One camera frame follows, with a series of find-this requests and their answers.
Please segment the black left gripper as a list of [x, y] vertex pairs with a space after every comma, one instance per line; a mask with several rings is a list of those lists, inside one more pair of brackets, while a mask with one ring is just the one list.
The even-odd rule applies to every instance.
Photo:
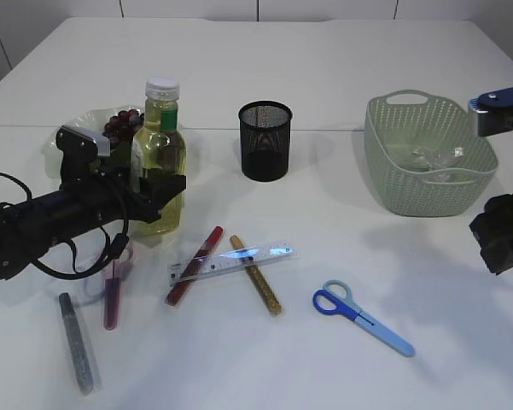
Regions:
[[161, 210], [187, 185], [186, 176], [162, 169], [143, 169], [139, 189], [130, 183], [128, 167], [87, 166], [85, 169], [85, 222], [106, 225], [116, 220], [157, 221]]

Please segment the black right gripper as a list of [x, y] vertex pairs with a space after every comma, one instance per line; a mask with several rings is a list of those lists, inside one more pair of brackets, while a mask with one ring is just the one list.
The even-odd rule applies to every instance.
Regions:
[[490, 198], [469, 228], [491, 273], [513, 268], [513, 193]]

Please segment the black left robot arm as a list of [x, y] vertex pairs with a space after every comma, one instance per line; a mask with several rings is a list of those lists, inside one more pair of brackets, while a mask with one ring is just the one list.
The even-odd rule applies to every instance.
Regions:
[[[182, 174], [144, 181], [135, 192], [124, 167], [99, 167], [61, 185], [55, 192], [35, 197], [17, 178], [12, 182], [25, 191], [24, 202], [0, 202], [0, 280], [8, 280], [27, 266], [53, 278], [77, 280], [88, 278], [119, 259], [126, 248], [132, 221], [153, 223], [161, 210], [186, 188]], [[58, 272], [41, 262], [58, 244], [77, 251], [74, 238], [116, 220], [122, 228], [114, 237], [106, 236], [103, 249], [93, 266], [84, 271]]]

